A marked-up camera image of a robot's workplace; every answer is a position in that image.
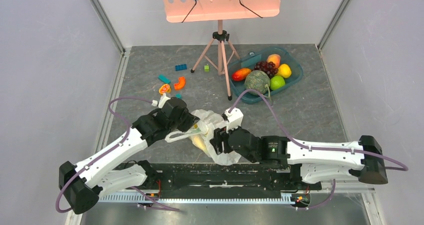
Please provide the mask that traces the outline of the white plastic bag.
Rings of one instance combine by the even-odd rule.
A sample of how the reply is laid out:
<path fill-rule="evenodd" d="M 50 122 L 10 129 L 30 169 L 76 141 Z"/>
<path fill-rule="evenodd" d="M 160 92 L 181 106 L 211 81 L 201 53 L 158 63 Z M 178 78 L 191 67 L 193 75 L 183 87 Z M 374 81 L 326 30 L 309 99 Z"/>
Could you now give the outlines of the white plastic bag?
<path fill-rule="evenodd" d="M 191 114 L 199 117 L 199 121 L 192 128 L 190 128 L 187 132 L 181 132 L 179 130 L 173 131 L 168 134 L 164 140 L 167 143 L 173 143 L 186 138 L 191 140 L 192 136 L 199 135 L 202 137 L 207 148 L 207 153 L 205 154 L 212 158 L 216 164 L 221 166 L 236 164 L 241 158 L 240 154 L 232 151 L 230 153 L 222 153 L 218 155 L 210 143 L 210 139 L 212 139 L 215 129 L 226 128 L 226 121 L 222 115 L 215 113 L 212 110 L 203 109 L 194 110 Z"/>

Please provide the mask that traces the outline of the yellow banana fake fruit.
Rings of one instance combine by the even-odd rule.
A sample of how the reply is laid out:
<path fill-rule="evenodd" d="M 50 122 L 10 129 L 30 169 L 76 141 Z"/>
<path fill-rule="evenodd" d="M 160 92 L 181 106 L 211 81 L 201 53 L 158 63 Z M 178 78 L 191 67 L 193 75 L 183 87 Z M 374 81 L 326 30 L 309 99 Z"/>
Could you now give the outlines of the yellow banana fake fruit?
<path fill-rule="evenodd" d="M 205 145 L 204 140 L 198 134 L 192 136 L 191 137 L 191 141 L 192 141 L 192 143 L 193 143 L 193 145 L 195 147 L 197 147 L 198 149 L 202 150 L 204 153 L 207 153 L 208 152 L 207 146 Z"/>

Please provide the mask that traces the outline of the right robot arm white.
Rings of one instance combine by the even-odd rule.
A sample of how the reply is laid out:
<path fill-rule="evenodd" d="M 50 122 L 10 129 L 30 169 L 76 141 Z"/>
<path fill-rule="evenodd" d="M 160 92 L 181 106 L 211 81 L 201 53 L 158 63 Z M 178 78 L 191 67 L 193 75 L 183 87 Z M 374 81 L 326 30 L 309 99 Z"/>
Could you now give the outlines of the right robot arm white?
<path fill-rule="evenodd" d="M 231 131 L 215 129 L 209 142 L 218 155 L 235 154 L 270 168 L 289 168 L 288 181 L 295 189 L 353 177 L 364 184 L 388 183 L 382 148 L 370 135 L 342 143 L 293 142 L 284 136 L 257 137 L 238 127 Z"/>

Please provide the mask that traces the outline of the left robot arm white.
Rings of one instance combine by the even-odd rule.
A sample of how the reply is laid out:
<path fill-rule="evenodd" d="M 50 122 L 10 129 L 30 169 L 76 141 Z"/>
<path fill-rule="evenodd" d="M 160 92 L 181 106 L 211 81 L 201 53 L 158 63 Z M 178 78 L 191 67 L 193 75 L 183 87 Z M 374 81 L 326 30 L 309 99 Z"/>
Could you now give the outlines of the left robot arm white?
<path fill-rule="evenodd" d="M 187 132 L 200 119 L 191 114 L 180 98 L 163 95 L 160 100 L 147 100 L 154 110 L 135 122 L 125 120 L 126 131 L 115 141 L 90 157 L 72 164 L 66 161 L 59 167 L 60 192 L 55 201 L 59 213 L 73 211 L 83 214 L 100 198 L 121 189 L 143 186 L 153 188 L 157 175 L 141 165 L 116 171 L 115 168 L 132 155 L 145 150 L 170 133 Z"/>

